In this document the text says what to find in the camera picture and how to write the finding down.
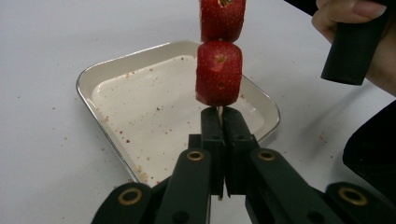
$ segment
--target finger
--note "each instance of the finger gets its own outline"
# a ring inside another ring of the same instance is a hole
[[[317,7],[321,8],[321,7],[323,7],[323,5],[325,5],[329,1],[330,0],[317,0]]]
[[[372,1],[332,0],[320,6],[312,18],[312,24],[332,42],[337,22],[363,23],[379,17],[385,10],[385,6]]]
[[[391,20],[387,34],[378,43],[366,78],[376,86],[396,96],[396,20]]]

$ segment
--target black handle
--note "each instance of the black handle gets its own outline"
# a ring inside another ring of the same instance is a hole
[[[392,8],[379,18],[360,24],[339,23],[321,77],[330,81],[361,85]]]

